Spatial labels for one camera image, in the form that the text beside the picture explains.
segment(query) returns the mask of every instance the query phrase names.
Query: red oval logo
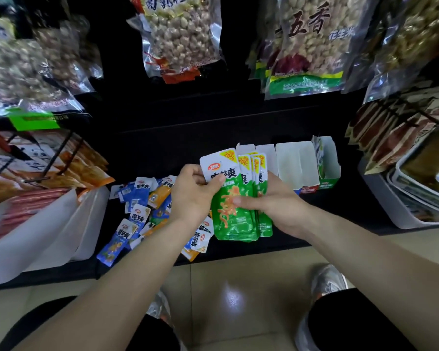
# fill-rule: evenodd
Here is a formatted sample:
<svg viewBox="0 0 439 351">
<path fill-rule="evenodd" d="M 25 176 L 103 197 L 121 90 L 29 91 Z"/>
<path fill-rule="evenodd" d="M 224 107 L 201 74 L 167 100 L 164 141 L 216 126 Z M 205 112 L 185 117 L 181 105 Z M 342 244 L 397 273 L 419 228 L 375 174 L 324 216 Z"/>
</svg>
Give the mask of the red oval logo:
<svg viewBox="0 0 439 351">
<path fill-rule="evenodd" d="M 211 164 L 211 165 L 208 167 L 208 170 L 210 170 L 210 171 L 216 171 L 216 170 L 218 170 L 220 167 L 221 167 L 221 164 L 220 164 L 219 162 L 216 162 L 216 163 L 214 163 L 214 164 Z"/>
</svg>

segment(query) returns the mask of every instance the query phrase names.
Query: black pants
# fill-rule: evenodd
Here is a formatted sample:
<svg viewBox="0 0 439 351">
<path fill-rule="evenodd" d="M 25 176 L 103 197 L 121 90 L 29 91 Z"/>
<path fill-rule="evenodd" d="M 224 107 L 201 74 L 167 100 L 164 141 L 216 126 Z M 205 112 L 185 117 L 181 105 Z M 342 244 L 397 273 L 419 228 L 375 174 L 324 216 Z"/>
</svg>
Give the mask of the black pants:
<svg viewBox="0 0 439 351">
<path fill-rule="evenodd" d="M 0 343 L 10 351 L 76 297 L 50 301 L 24 315 Z M 415 350 L 403 334 L 357 289 L 328 294 L 309 312 L 308 326 L 317 347 L 328 350 Z M 173 330 L 145 315 L 127 350 L 180 350 Z"/>
</svg>

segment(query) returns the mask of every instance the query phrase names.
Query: hand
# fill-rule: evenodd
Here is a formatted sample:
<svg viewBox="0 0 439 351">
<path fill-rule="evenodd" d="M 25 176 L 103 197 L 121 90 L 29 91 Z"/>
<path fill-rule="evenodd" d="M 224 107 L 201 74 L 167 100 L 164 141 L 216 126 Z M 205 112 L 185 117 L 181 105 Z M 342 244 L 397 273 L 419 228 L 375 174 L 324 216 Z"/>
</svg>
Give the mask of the hand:
<svg viewBox="0 0 439 351">
<path fill-rule="evenodd" d="M 211 199 L 225 180 L 226 176 L 220 174 L 206 184 L 200 165 L 185 165 L 172 187 L 170 221 L 186 224 L 191 238 L 210 212 Z"/>
<path fill-rule="evenodd" d="M 268 172 L 268 188 L 265 196 L 260 198 L 237 196 L 234 205 L 245 209 L 256 209 L 265 212 L 276 227 L 299 239 L 305 238 L 305 230 L 301 223 L 306 219 L 309 208 L 286 183 L 272 172 Z"/>
</svg>

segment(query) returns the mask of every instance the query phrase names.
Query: forearm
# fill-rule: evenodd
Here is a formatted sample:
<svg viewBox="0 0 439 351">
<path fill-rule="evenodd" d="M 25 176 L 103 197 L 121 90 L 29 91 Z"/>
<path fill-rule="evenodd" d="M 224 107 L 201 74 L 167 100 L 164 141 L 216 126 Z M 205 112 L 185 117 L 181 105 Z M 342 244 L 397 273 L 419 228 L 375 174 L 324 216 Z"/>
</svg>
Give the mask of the forearm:
<svg viewBox="0 0 439 351">
<path fill-rule="evenodd" d="M 439 349 L 439 265 L 316 207 L 306 239 L 419 350 Z"/>
<path fill-rule="evenodd" d="M 146 238 L 16 350 L 125 350 L 187 242 L 186 230 L 174 221 Z"/>
</svg>

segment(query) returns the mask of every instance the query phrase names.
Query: person's left hand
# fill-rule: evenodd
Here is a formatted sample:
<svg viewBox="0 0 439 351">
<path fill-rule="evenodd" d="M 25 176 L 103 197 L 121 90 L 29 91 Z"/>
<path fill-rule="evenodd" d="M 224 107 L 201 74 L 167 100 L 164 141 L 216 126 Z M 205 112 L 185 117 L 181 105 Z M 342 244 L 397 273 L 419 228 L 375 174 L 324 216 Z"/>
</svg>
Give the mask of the person's left hand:
<svg viewBox="0 0 439 351">
<path fill-rule="evenodd" d="M 185 165 L 172 187 L 170 221 L 180 221 L 194 232 L 210 212 L 211 199 L 225 180 L 226 176 L 220 174 L 206 184 L 200 165 Z"/>
</svg>

